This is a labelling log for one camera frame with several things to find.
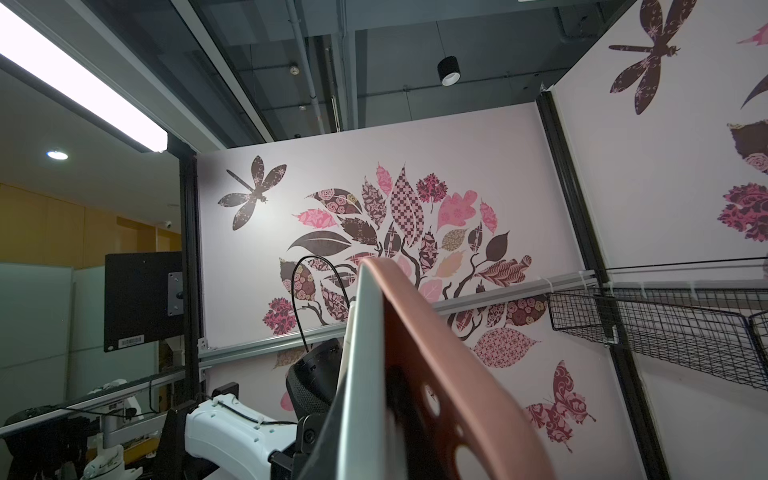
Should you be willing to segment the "pink phone case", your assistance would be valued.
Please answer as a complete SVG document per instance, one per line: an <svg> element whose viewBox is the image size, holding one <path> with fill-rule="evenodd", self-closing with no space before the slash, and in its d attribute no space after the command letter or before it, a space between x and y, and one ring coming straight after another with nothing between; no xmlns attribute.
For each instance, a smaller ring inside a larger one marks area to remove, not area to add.
<svg viewBox="0 0 768 480"><path fill-rule="evenodd" d="M384 366L413 479L457 479L468 449L492 479L552 479L541 441L507 390L389 259L366 260L383 302Z"/></svg>

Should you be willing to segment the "phone with pink case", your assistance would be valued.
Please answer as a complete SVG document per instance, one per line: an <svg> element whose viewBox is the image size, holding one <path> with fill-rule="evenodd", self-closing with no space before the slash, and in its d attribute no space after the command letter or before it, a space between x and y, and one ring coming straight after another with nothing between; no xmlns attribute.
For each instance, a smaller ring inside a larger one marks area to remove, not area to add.
<svg viewBox="0 0 768 480"><path fill-rule="evenodd" d="M301 479L384 479L387 473L384 298L359 281L348 365Z"/></svg>

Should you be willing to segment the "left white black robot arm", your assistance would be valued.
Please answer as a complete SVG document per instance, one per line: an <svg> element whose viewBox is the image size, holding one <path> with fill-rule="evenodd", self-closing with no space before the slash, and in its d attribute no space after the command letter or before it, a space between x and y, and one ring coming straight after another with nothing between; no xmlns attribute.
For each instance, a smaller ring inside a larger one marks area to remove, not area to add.
<svg viewBox="0 0 768 480"><path fill-rule="evenodd" d="M342 346L327 340L289 367L295 421L268 418L239 400L232 385L185 418L185 453L235 479L298 479L320 440L339 382Z"/></svg>

